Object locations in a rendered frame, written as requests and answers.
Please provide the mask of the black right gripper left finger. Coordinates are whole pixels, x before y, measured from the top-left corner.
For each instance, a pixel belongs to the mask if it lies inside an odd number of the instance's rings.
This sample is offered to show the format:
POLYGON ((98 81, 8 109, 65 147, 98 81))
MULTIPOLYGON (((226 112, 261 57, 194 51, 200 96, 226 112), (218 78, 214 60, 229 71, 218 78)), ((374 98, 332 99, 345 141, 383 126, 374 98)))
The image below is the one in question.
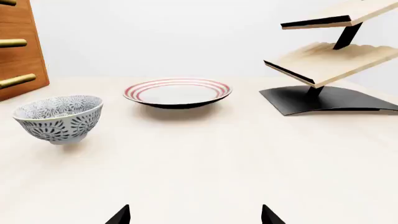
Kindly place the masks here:
POLYGON ((131 214, 129 205, 125 205, 114 216, 112 216, 105 224, 130 224, 131 214))

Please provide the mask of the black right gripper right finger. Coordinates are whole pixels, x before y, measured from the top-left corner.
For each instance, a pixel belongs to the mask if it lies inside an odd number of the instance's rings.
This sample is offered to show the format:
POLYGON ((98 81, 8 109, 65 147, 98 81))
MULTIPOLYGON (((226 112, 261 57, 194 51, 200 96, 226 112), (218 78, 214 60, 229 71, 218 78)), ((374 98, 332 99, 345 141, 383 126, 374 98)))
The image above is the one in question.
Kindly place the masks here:
POLYGON ((285 224, 267 205, 262 205, 262 224, 285 224))

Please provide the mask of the white bowl with blue floral pattern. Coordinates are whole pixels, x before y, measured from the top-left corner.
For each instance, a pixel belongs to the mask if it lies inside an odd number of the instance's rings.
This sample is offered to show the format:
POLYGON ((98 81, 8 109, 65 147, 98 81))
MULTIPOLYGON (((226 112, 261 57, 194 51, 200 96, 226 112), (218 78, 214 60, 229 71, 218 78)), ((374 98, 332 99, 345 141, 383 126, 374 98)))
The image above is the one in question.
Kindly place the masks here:
POLYGON ((14 110, 12 117, 31 136, 53 145, 78 143, 98 123, 103 100, 91 95, 56 96, 14 110))

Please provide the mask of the brown wooden drawer cabinet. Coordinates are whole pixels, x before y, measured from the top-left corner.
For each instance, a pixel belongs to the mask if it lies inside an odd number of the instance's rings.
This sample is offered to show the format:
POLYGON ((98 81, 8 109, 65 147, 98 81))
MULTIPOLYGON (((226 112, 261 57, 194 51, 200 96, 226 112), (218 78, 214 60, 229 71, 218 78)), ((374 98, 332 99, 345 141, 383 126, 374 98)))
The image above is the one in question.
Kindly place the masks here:
POLYGON ((16 0, 17 5, 0 5, 0 39, 24 39, 27 46, 0 48, 0 80, 26 74, 36 79, 0 90, 0 101, 49 85, 45 60, 30 0, 16 0))

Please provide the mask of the red striped plate with black underside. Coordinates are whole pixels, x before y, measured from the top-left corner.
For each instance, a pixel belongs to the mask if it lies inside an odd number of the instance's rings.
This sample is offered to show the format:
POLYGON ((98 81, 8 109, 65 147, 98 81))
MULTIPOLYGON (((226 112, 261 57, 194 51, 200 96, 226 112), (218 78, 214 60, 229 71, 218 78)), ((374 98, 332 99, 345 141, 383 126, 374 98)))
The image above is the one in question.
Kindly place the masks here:
POLYGON ((135 83, 123 97, 133 102, 167 110, 199 108, 226 98, 232 88, 204 78, 163 78, 135 83))

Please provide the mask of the tiered wooden shelf with black stand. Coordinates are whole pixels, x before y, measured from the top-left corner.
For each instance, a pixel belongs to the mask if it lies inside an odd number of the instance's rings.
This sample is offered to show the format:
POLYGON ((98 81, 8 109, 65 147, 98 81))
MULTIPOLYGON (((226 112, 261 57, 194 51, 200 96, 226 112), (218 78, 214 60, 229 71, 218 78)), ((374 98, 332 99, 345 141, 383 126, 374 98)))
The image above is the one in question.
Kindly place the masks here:
POLYGON ((398 57, 398 49, 390 46, 352 44, 363 22, 396 8, 398 0, 346 0, 323 12, 282 23, 284 30, 344 30, 335 43, 314 42, 276 61, 265 61, 267 67, 303 85, 265 89, 261 95, 284 116, 310 111, 398 111, 398 105, 329 85, 398 57))

